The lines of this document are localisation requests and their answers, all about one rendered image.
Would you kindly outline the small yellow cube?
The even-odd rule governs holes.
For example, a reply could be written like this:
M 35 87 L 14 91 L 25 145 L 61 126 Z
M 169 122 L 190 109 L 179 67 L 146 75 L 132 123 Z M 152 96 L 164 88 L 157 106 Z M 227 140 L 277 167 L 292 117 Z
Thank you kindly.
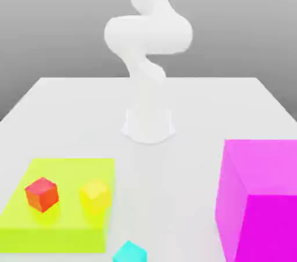
M 111 190 L 99 179 L 91 180 L 79 189 L 82 206 L 92 214 L 98 214 L 111 206 Z

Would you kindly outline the small red cube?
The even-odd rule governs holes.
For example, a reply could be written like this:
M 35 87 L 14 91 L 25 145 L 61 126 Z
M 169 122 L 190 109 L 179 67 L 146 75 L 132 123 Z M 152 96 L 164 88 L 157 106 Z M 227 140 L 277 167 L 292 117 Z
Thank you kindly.
M 37 179 L 24 190 L 28 204 L 41 213 L 59 201 L 57 185 L 44 177 Z

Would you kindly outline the small cyan cube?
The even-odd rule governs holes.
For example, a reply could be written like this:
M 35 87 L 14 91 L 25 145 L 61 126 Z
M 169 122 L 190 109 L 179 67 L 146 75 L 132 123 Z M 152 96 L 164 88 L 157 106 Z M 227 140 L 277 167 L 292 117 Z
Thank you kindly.
M 133 242 L 126 241 L 113 256 L 113 262 L 147 262 L 147 252 Z

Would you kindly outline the large yellow-green box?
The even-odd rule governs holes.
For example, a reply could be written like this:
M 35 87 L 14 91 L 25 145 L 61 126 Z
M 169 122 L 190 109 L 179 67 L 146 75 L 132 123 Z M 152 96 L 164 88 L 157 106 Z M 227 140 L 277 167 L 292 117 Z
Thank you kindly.
M 57 185 L 59 202 L 41 213 L 28 204 L 25 188 L 44 177 Z M 33 159 L 0 214 L 0 253 L 103 253 L 111 209 L 94 215 L 79 189 L 98 179 L 115 189 L 114 159 Z

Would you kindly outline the large magenta box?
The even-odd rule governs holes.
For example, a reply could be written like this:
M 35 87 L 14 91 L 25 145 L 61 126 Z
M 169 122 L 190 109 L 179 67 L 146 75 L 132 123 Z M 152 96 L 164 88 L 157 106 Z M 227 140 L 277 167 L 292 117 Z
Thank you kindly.
M 226 262 L 297 262 L 297 140 L 226 140 L 215 220 Z

